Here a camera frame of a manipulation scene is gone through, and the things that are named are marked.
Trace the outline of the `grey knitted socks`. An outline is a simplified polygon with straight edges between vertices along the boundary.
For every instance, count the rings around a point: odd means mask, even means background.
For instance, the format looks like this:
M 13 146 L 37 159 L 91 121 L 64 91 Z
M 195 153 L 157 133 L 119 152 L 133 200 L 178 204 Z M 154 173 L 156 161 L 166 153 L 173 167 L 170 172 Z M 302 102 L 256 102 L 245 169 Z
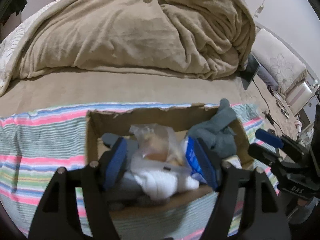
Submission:
M 194 125 L 187 132 L 193 139 L 202 139 L 206 146 L 222 158 L 236 155 L 235 133 L 230 124 L 237 119 L 236 112 L 227 99 L 222 98 L 217 113 L 208 121 Z

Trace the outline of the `blue tissue packet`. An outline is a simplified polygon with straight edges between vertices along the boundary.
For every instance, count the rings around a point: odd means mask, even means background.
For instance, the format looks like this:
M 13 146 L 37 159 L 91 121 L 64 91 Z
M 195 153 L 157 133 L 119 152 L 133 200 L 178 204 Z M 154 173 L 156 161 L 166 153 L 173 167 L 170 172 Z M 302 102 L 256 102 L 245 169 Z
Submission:
M 203 176 L 202 169 L 195 155 L 194 139 L 189 136 L 186 136 L 184 139 L 183 146 L 184 146 L 185 158 L 187 160 L 189 167 L 191 168 L 191 173 L 190 173 L 191 177 L 195 180 L 198 180 L 201 184 L 207 184 Z

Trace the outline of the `white and grey sock bundle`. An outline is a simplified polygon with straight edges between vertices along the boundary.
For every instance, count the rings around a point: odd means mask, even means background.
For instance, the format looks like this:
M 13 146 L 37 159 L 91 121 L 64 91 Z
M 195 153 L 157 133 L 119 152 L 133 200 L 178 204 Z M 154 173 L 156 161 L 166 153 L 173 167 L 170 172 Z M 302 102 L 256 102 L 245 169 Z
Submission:
M 127 140 L 127 155 L 115 185 L 106 194 L 109 210 L 125 207 L 165 205 L 177 193 L 193 191 L 200 183 L 191 175 L 166 171 L 131 171 L 132 155 L 138 150 L 134 135 Z

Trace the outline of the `clear plastic snack bag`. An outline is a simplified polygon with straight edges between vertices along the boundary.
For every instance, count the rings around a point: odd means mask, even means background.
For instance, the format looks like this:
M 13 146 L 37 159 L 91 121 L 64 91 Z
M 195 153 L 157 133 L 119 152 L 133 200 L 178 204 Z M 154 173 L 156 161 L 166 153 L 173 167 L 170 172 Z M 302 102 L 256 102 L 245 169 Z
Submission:
M 166 171 L 189 175 L 185 153 L 177 140 L 175 131 L 159 124 L 131 125 L 138 142 L 138 150 L 131 158 L 131 171 Z

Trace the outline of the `tablet leaning on blanket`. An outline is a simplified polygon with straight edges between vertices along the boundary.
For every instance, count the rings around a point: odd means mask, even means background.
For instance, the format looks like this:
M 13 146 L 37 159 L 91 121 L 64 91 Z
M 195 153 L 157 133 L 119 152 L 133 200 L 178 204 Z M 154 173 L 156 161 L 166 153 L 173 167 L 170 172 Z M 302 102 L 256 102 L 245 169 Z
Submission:
M 240 72 L 240 77 L 244 90 L 247 90 L 250 83 L 253 81 L 260 65 L 254 55 L 249 54 L 247 59 L 247 67 L 244 71 Z

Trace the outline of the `white pillow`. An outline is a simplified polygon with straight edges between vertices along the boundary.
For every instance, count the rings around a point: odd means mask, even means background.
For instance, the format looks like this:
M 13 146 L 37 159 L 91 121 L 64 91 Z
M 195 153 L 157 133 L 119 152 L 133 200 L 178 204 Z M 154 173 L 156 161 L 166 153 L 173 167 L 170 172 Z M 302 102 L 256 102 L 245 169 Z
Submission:
M 278 83 L 278 92 L 283 95 L 307 76 L 306 65 L 265 29 L 257 32 L 251 52 Z

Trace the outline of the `striped colourful towel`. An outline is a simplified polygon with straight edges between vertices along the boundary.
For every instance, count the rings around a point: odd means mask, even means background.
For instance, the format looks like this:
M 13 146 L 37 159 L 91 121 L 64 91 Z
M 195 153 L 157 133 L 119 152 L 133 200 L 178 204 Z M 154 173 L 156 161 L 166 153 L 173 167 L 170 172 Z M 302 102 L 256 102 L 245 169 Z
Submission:
M 27 236 L 37 205 L 56 169 L 85 164 L 86 114 L 90 110 L 125 112 L 167 109 L 164 103 L 94 103 L 39 109 L 1 118 L 1 204 Z M 199 239 L 216 201 L 207 193 L 168 211 L 116 218 L 122 239 Z

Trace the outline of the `open cardboard box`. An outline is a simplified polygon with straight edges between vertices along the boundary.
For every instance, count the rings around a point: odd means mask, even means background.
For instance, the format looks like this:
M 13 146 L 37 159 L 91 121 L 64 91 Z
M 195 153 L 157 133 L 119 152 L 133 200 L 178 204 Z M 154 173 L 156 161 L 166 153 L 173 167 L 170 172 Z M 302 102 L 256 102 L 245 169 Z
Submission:
M 209 120 L 217 113 L 217 106 L 209 106 L 203 103 L 196 103 L 186 106 L 159 106 L 134 108 L 127 111 L 87 111 L 86 113 L 86 142 L 85 155 L 86 162 L 96 160 L 101 157 L 102 149 L 98 146 L 98 140 L 105 133 L 112 133 L 123 136 L 131 136 L 129 132 L 132 125 L 158 124 L 156 134 L 152 137 L 152 144 L 161 153 L 169 152 L 169 133 L 165 127 L 172 127 L 174 138 L 180 140 L 192 126 Z M 202 185 L 196 190 L 178 193 L 170 198 L 165 205 L 152 207 L 131 206 L 121 210 L 111 211 L 113 219 L 125 219 L 130 217 L 142 217 L 154 215 L 159 212 L 167 212 L 183 205 L 187 205 L 200 199 L 213 191 L 210 187 Z

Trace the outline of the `beige fleece blanket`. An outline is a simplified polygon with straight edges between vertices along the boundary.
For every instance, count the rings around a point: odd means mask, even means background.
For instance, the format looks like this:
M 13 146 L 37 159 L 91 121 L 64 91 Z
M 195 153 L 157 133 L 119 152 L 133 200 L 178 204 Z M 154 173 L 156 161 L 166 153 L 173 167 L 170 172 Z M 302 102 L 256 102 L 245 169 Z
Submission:
M 254 40 L 244 0 L 60 0 L 24 32 L 3 80 L 58 67 L 218 79 L 244 67 Z

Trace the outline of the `beige bed sheet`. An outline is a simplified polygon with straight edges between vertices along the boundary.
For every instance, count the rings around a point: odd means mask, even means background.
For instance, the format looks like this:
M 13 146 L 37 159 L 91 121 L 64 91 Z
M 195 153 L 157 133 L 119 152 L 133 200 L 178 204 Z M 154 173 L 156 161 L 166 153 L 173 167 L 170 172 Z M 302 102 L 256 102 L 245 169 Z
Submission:
M 264 82 L 255 76 L 247 90 L 237 75 L 221 80 L 179 79 L 144 74 L 85 72 L 65 68 L 26 80 L 11 81 L 1 96 L 1 116 L 54 106 L 94 102 L 212 103 L 227 98 L 231 104 L 253 103 L 260 114 L 269 112 L 274 125 L 266 127 L 296 139 L 293 114 L 286 118 Z

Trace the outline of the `white floral quilt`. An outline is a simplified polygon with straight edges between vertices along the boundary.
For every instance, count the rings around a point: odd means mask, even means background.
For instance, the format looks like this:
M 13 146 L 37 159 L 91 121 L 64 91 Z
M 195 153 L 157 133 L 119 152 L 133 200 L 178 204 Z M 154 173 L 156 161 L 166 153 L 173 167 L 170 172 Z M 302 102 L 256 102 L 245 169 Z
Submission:
M 49 3 L 48 5 L 45 5 L 38 12 L 28 17 L 1 42 L 1 96 L 7 90 L 7 87 L 11 80 L 11 78 L 9 77 L 9 68 L 7 67 L 7 64 L 11 59 L 14 50 L 18 46 L 18 43 L 28 31 L 30 26 L 37 20 L 37 18 L 40 17 L 45 11 L 47 11 L 58 1 L 60 0 L 56 0 Z

